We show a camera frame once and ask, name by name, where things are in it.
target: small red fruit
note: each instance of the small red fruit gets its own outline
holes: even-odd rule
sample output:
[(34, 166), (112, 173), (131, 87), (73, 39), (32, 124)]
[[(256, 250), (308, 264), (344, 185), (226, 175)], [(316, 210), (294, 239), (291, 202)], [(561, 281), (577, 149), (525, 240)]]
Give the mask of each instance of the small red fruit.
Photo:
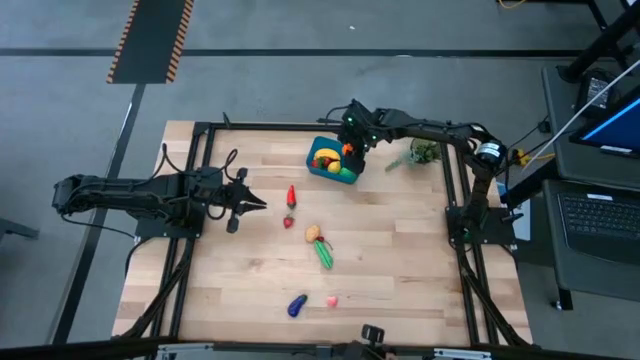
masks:
[(286, 218), (284, 218), (283, 220), (283, 224), (284, 224), (284, 228), (288, 229), (290, 227), (293, 226), (293, 218), (291, 216), (287, 216)]

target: table leg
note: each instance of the table leg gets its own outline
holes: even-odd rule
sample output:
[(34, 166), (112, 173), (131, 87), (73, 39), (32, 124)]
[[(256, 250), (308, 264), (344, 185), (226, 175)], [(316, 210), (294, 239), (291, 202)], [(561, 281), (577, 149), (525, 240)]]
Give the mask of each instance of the table leg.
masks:
[(558, 288), (558, 300), (551, 302), (551, 306), (560, 311), (573, 310), (573, 299), (571, 298), (571, 291)]

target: green plant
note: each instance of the green plant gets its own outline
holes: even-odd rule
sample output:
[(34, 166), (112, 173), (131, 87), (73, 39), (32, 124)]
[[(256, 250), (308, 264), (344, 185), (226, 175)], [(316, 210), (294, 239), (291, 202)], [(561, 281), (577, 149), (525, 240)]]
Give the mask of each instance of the green plant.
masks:
[(428, 164), (442, 157), (438, 143), (430, 140), (413, 139), (409, 149), (411, 161), (416, 164)]
[(441, 158), (442, 154), (440, 153), (438, 143), (424, 139), (413, 139), (411, 145), (409, 145), (409, 150), (389, 164), (384, 170), (391, 171), (403, 162), (409, 166), (413, 166), (415, 164), (428, 164)]

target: gray carpet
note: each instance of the gray carpet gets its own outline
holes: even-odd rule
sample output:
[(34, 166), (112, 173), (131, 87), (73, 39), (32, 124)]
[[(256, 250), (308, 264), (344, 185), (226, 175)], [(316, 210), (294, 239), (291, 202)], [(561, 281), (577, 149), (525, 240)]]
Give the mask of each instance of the gray carpet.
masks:
[[(114, 47), (130, 3), (4, 1), (0, 47)], [(616, 2), (602, 7), (608, 18), (620, 12)], [(503, 10), (493, 0), (224, 0), (196, 3), (186, 48), (579, 49), (598, 34), (580, 5)], [(0, 243), (0, 347), (49, 338), (84, 232), (55, 215), (52, 185), (71, 174), (105, 173), (133, 92), (133, 86), (105, 83), (110, 62), (107, 57), (0, 58), (0, 162), (11, 170), (0, 175), (0, 217), (41, 230), (35, 241), (6, 236)], [(559, 63), (183, 58), (174, 84), (146, 87), (121, 176), (144, 178), (152, 172), (167, 120), (220, 120), (226, 111), (232, 121), (307, 122), (351, 98), (434, 119), (481, 122), (510, 143), (546, 115), (540, 69)], [(523, 147), (539, 139), (536, 135)], [(115, 212), (107, 225), (134, 229), (132, 220)], [(71, 341), (110, 336), (131, 246), (117, 234), (101, 237)], [(520, 276), (536, 343), (638, 357), (639, 304), (576, 294), (576, 310), (558, 313), (548, 305), (555, 297), (550, 270), (523, 265)], [(222, 357), (264, 358), (216, 355)]]

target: blue screen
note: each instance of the blue screen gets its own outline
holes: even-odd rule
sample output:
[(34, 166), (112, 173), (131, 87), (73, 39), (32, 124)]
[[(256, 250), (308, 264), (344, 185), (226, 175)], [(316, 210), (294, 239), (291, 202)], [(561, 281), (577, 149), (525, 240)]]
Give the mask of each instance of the blue screen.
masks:
[(640, 99), (632, 101), (582, 140), (640, 151)]

